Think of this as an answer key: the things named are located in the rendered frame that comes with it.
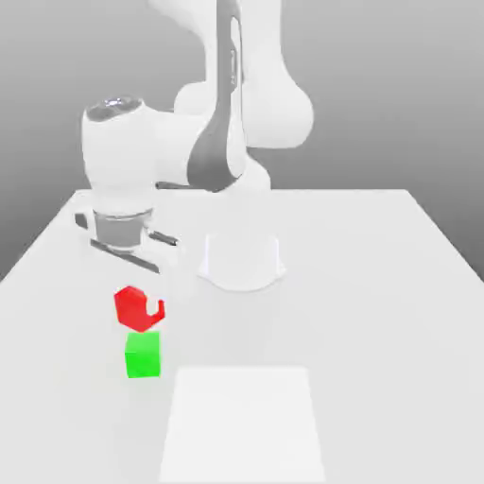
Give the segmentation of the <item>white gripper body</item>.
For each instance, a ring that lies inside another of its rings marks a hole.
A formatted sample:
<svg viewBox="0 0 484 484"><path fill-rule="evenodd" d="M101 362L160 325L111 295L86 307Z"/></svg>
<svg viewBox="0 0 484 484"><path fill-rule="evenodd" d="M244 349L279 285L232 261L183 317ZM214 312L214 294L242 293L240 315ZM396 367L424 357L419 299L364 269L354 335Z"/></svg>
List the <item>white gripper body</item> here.
<svg viewBox="0 0 484 484"><path fill-rule="evenodd" d="M162 286L159 268L134 255L111 250L94 239L89 240L89 280L105 291L133 286L143 291Z"/></svg>

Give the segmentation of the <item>small green cube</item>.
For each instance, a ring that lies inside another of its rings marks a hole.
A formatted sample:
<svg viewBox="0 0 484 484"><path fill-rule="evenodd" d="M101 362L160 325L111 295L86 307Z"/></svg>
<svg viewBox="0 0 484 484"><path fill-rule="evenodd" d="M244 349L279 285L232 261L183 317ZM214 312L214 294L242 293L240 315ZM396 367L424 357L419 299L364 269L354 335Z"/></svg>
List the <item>small green cube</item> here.
<svg viewBox="0 0 484 484"><path fill-rule="evenodd" d="M159 377L161 361L159 332L128 333L125 345L128 378Z"/></svg>

